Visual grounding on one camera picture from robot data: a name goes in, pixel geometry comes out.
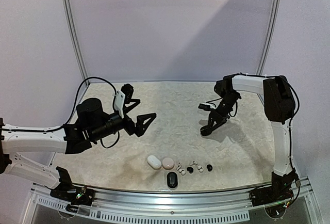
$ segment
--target metal frame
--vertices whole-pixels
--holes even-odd
[[[263,68],[265,67],[266,58],[268,55],[268,51],[269,51],[269,48],[271,45],[271,41],[272,41],[274,29],[275,29],[275,22],[276,22],[276,17],[277,17],[277,13],[278,13],[279,1],[280,0],[273,0],[273,3],[272,3],[270,19],[268,22],[268,28],[267,28],[267,34],[266,34],[266,40],[263,45],[262,56],[261,56],[259,66],[256,71],[257,75],[261,75]]]
[[[302,186],[299,198],[304,198],[312,223],[322,223],[319,209],[308,178],[301,180]],[[156,223],[165,220],[167,223],[235,223],[238,219],[228,221],[226,217],[242,216],[249,220],[249,211],[264,206],[253,207],[249,199],[249,191],[254,186],[243,189],[229,189],[223,191],[201,191],[199,193],[160,192],[147,193],[137,191],[120,191],[92,187],[95,191],[95,201],[91,207],[80,206],[77,216],[84,218],[111,221],[112,223],[133,223],[129,218],[138,220],[136,223]],[[31,189],[31,199],[23,223],[30,224],[37,204],[49,207],[60,212],[65,211],[68,204],[49,196],[50,190],[34,184]]]
[[[74,53],[76,55],[76,59],[78,62],[79,70],[80,70],[80,73],[81,73],[81,76],[83,77],[83,79],[86,79],[88,77],[87,70],[86,70],[84,60],[82,58],[83,56],[81,54],[81,49],[80,49],[79,42],[78,42],[77,32],[76,32],[76,28],[74,25],[72,12],[71,12],[70,0],[63,0],[63,6],[64,6],[65,16],[67,18],[68,28],[69,28],[69,32],[70,32],[70,36],[71,36]]]

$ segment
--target white wall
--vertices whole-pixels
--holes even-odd
[[[300,97],[294,156],[330,223],[330,0],[280,1],[264,73],[287,76]]]
[[[272,0],[70,0],[89,75],[214,81],[255,73]]]
[[[0,0],[0,117],[25,126],[62,124],[81,82],[62,0]],[[50,153],[29,157],[46,163]],[[0,175],[0,223],[19,223],[31,182]]]

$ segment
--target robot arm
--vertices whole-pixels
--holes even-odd
[[[50,151],[65,154],[82,153],[98,140],[124,129],[129,135],[142,136],[156,113],[137,116],[137,123],[127,115],[139,103],[132,99],[133,87],[126,84],[117,91],[114,113],[103,112],[99,99],[90,98],[77,105],[77,121],[57,127],[30,128],[3,124],[0,118],[0,173],[16,175],[51,189],[51,196],[90,205],[93,190],[73,186],[68,171],[47,167],[23,157],[18,152]]]
[[[300,182],[291,161],[291,121],[295,102],[286,78],[233,74],[218,81],[214,91],[222,98],[219,106],[199,106],[210,111],[208,124],[201,128],[202,136],[210,135],[227,122],[233,106],[241,98],[238,91],[252,92],[264,97],[265,114],[271,122],[274,134],[275,164],[271,188],[254,190],[251,194],[253,205],[282,200],[280,196],[292,195],[291,183],[295,180],[299,185]]]

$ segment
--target black cable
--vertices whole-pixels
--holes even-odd
[[[215,102],[215,101],[218,101],[218,100],[221,100],[222,98],[218,98],[218,99],[213,99],[213,100],[210,100],[210,101],[207,101],[206,103],[212,103],[212,102]]]
[[[289,152],[289,160],[290,160],[290,166],[295,170],[294,166],[293,166],[293,163],[292,163],[292,129],[291,129],[291,122],[294,118],[294,116],[298,113],[299,109],[300,109],[300,100],[299,100],[299,97],[298,97],[298,94],[296,93],[296,91],[294,90],[294,88],[287,82],[285,81],[285,83],[290,87],[290,89],[292,90],[293,94],[295,95],[295,98],[297,100],[297,109],[296,111],[293,113],[290,121],[289,121],[289,137],[290,137],[290,152]]]
[[[77,90],[77,93],[76,93],[76,97],[75,97],[75,100],[74,100],[74,104],[73,104],[73,108],[72,108],[71,114],[70,114],[68,120],[67,120],[63,125],[61,125],[60,127],[57,127],[57,128],[55,128],[55,129],[51,129],[51,130],[22,130],[22,129],[12,129],[12,130],[10,130],[10,129],[3,129],[3,128],[1,128],[0,130],[2,130],[2,131],[9,131],[9,132],[49,133],[49,132],[54,132],[54,131],[58,131],[58,130],[62,129],[64,125],[66,125],[66,124],[68,124],[68,123],[70,122],[70,120],[71,120],[71,118],[72,118],[72,116],[73,116],[73,114],[74,114],[74,111],[75,111],[75,107],[76,107],[77,100],[78,100],[78,96],[79,96],[79,91],[80,91],[82,85],[83,85],[86,81],[88,81],[89,79],[99,79],[100,81],[104,81],[104,82],[108,83],[108,84],[113,88],[113,90],[114,90],[114,94],[117,93],[117,90],[116,90],[115,86],[114,86],[111,82],[109,82],[109,81],[107,81],[106,79],[101,78],[101,77],[91,76],[91,77],[88,77],[88,78],[84,79],[84,80],[80,83],[80,85],[79,85],[79,87],[78,87],[78,90]]]
[[[295,198],[294,198],[294,200],[293,200],[292,202],[290,201],[290,204],[287,205],[287,208],[288,208],[289,206],[293,205],[293,203],[297,200],[297,198],[298,198],[298,196],[299,196],[299,193],[300,193],[300,186],[298,187],[297,195],[295,196]]]
[[[237,104],[237,101],[235,102],[235,106],[236,106],[236,109],[235,109],[235,114],[232,116],[232,115],[230,114],[230,112],[229,112],[229,116],[230,116],[230,117],[235,117],[235,116],[236,116],[236,114],[237,114],[237,108],[238,108],[238,104]]]
[[[115,142],[114,142],[111,146],[109,146],[109,147],[104,146],[103,141],[102,141],[102,139],[101,139],[100,142],[101,142],[102,147],[104,147],[105,149],[109,149],[109,148],[112,148],[114,145],[116,145],[117,142],[119,141],[119,138],[120,138],[119,131],[117,131],[117,133],[118,133],[117,140],[115,140]]]

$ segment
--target marble surface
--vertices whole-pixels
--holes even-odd
[[[123,83],[115,84],[120,89]],[[169,191],[169,171],[154,170],[146,162],[153,154],[162,160],[171,157],[187,167],[193,160],[206,169],[182,176],[176,191],[215,190],[270,181],[274,165],[273,133],[257,95],[241,92],[236,117],[210,136],[202,137],[200,127],[207,123],[208,112],[199,103],[216,99],[214,82],[132,83],[134,98],[141,104],[129,113],[136,116],[156,112],[157,118],[138,138],[120,131],[116,146],[100,144],[75,155],[56,154],[53,165],[67,169],[73,182],[124,190]],[[91,84],[84,99],[96,97],[105,112],[112,112],[113,89],[107,84]],[[112,144],[117,135],[104,139]]]

